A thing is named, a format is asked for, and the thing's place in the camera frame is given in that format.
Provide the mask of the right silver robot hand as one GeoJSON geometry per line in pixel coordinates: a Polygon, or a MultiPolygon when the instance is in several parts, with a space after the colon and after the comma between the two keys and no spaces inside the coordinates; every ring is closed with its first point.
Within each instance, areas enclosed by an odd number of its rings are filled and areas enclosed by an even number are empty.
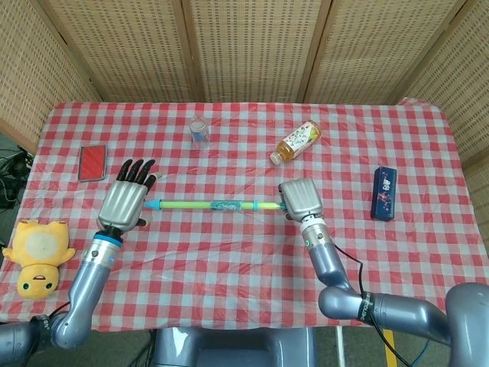
{"type": "Polygon", "coordinates": [[[286,207],[286,218],[301,223],[310,216],[323,215],[322,199],[312,178],[284,181],[278,190],[286,207]]]}

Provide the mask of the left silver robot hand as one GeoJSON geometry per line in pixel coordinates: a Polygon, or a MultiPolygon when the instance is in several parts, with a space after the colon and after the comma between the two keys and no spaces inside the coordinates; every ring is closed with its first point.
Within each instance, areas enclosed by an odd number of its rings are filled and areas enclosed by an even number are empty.
{"type": "Polygon", "coordinates": [[[111,184],[97,223],[101,230],[117,230],[126,233],[135,227],[145,227],[151,221],[142,213],[147,194],[154,185],[157,175],[151,173],[155,160],[127,159],[120,167],[111,184]]]}

